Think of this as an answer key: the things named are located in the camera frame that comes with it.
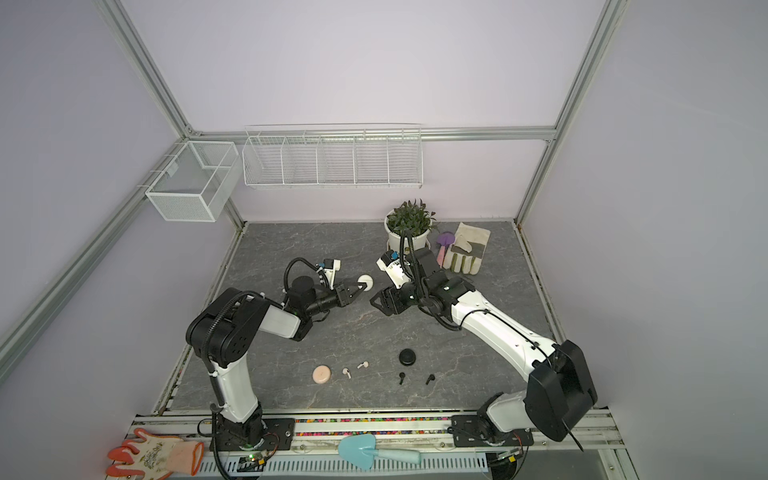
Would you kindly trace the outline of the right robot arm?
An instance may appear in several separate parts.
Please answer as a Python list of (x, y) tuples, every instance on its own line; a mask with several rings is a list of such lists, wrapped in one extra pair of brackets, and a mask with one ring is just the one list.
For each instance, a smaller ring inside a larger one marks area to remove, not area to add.
[(468, 280), (439, 267), (428, 248), (387, 250), (378, 268), (391, 281), (372, 305), (386, 316), (411, 307), (451, 331), (474, 334), (506, 360), (526, 383), (523, 391), (500, 392), (477, 411), (470, 435), (500, 445), (516, 430), (534, 428), (553, 441), (574, 427), (597, 403), (598, 394), (581, 348), (557, 343), (524, 327), (494, 306)]

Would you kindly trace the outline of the black earbud charging case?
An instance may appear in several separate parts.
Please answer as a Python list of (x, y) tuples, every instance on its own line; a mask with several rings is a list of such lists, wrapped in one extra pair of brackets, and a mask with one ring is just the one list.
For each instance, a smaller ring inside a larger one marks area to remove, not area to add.
[(403, 366), (412, 366), (415, 364), (417, 359), (416, 352), (410, 348), (405, 348), (401, 350), (398, 354), (398, 361)]

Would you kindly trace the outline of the white earbud charging case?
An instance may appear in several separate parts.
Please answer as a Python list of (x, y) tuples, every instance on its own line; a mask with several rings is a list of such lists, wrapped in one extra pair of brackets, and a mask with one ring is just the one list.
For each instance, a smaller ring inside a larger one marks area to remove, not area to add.
[(373, 278), (370, 275), (364, 274), (357, 279), (357, 283), (364, 291), (369, 291), (373, 287)]

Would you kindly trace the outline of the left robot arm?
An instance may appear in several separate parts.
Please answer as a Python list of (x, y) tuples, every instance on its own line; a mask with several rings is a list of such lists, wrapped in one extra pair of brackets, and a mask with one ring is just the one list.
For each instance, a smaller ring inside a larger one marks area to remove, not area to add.
[(282, 277), (283, 298), (273, 300), (253, 290), (226, 289), (189, 325), (185, 341), (203, 362), (215, 401), (211, 448), (218, 452), (258, 450), (270, 437), (282, 449), (287, 434), (271, 431), (254, 392), (247, 353), (259, 333), (299, 342), (334, 308), (352, 304), (372, 289), (371, 276), (337, 278), (338, 259), (312, 263), (289, 261)]

